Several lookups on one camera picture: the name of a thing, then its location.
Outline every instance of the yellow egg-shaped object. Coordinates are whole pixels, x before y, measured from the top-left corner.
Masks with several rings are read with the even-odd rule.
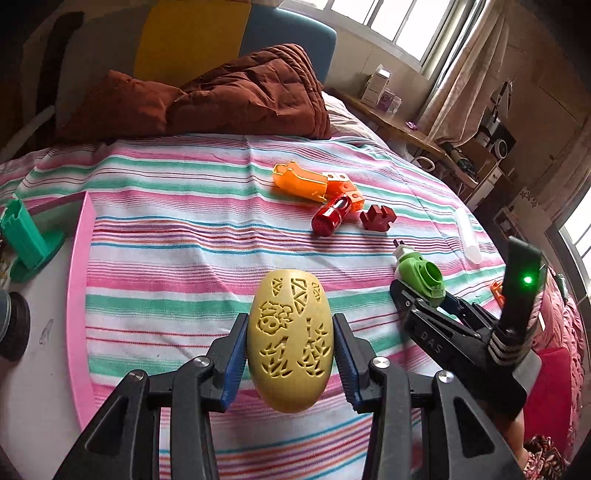
[[[247,359],[261,398],[275,410],[311,407],[330,378],[330,307],[314,275],[275,270],[262,279],[248,320]]]

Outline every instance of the human hand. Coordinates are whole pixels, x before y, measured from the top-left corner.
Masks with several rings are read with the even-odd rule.
[[[496,412],[488,412],[488,414],[496,428],[501,432],[501,435],[503,435],[509,448],[513,451],[513,455],[517,458],[519,467],[523,470],[527,465],[527,460],[530,458],[530,453],[523,447],[525,436],[523,410],[519,412],[519,415],[517,415],[515,420],[510,420],[504,415]]]

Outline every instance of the white box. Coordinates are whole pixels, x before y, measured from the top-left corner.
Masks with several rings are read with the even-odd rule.
[[[387,72],[386,70],[378,70],[369,79],[367,88],[373,90],[374,92],[379,92],[381,94],[386,88],[386,84],[388,83],[389,78],[389,72]]]
[[[361,103],[370,107],[375,107],[378,104],[381,95],[382,92],[374,92],[367,88],[361,97]]]

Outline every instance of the striped bedsheet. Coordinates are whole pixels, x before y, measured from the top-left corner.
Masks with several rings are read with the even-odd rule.
[[[366,206],[388,205],[387,233],[366,232],[350,215],[330,238],[311,235],[319,204],[288,196],[272,182],[274,164],[295,160],[345,172]],[[371,141],[340,137],[189,134],[110,145],[53,148],[0,166],[0,202],[16,194],[31,206],[87,190],[97,211],[86,296],[87,348],[101,404],[129,370],[171,371],[206,353],[248,312],[271,269],[298,268],[323,283],[333,313],[376,353],[402,358],[388,294],[393,240],[415,247],[443,272],[449,291],[497,311],[489,283],[504,265],[472,218],[483,263],[462,254],[453,211],[462,203],[443,183]],[[438,368],[418,347],[409,367]],[[161,422],[162,478],[170,477],[168,425]],[[332,376],[309,410],[281,414],[258,398],[246,369],[224,415],[212,414],[222,479],[361,477],[371,415],[357,415]]]

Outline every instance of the green plastic part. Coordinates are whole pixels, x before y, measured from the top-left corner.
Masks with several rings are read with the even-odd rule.
[[[11,280],[22,283],[35,276],[59,251],[66,239],[61,230],[41,234],[22,201],[8,202],[0,229],[18,254],[10,270]]]
[[[443,302],[443,275],[436,264],[425,260],[420,253],[413,251],[403,255],[399,260],[396,275],[425,297],[432,307],[439,307]]]

